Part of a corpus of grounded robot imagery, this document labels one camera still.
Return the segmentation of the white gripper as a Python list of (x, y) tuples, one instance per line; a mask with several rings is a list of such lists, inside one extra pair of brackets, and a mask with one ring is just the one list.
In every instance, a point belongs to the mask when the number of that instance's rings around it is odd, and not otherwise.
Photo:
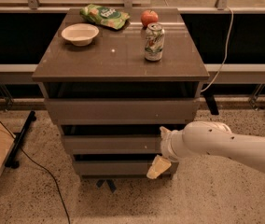
[(160, 151), (162, 156), (157, 155), (153, 160), (146, 177), (156, 179), (171, 167), (171, 162), (180, 162), (188, 155), (188, 149), (185, 146), (183, 130), (172, 130), (160, 127)]

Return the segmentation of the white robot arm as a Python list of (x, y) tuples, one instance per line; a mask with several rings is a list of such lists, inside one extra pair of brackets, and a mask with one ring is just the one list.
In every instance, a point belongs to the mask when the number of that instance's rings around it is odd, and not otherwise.
[(160, 127), (160, 151), (146, 177), (156, 179), (173, 162), (195, 155), (220, 156), (265, 173), (265, 137), (233, 133), (222, 122), (193, 121), (183, 130)]

